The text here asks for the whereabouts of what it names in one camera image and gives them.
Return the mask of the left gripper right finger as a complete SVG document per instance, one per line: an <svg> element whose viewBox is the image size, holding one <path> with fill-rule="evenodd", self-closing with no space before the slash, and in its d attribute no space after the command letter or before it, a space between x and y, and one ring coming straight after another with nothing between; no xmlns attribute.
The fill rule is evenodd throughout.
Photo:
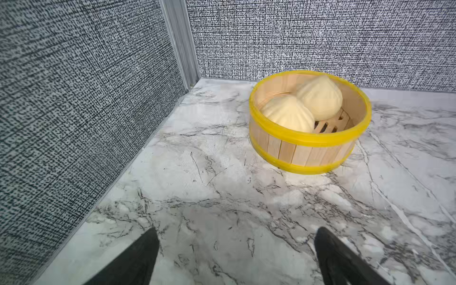
<svg viewBox="0 0 456 285"><path fill-rule="evenodd" d="M389 285L327 228L317 230L314 245L325 285Z"/></svg>

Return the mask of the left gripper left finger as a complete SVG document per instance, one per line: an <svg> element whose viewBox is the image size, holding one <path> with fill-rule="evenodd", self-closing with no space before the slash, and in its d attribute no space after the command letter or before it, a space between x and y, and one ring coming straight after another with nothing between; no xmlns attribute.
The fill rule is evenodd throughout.
<svg viewBox="0 0 456 285"><path fill-rule="evenodd" d="M148 285L152 278L159 248L159 238L156 229L152 227L86 284Z"/></svg>

